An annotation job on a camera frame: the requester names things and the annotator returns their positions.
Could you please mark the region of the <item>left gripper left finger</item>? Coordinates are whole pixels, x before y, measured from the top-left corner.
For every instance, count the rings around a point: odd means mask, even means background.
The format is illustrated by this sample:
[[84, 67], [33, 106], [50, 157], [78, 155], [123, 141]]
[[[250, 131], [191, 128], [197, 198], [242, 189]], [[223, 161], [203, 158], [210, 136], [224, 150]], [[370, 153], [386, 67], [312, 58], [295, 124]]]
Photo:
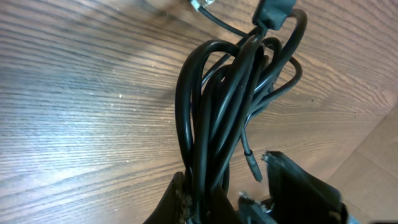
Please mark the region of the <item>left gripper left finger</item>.
[[184, 224], [190, 218], [192, 197], [183, 172], [172, 177], [161, 200], [144, 224]]

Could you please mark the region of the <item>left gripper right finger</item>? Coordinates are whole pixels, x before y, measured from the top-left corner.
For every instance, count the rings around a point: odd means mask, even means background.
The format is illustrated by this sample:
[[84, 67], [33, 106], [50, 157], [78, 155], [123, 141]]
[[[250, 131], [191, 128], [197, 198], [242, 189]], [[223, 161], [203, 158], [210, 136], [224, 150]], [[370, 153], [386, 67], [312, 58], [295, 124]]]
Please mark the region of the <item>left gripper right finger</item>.
[[258, 202], [242, 195], [238, 216], [242, 223], [348, 223], [340, 192], [303, 170], [279, 151], [264, 155], [270, 198]]

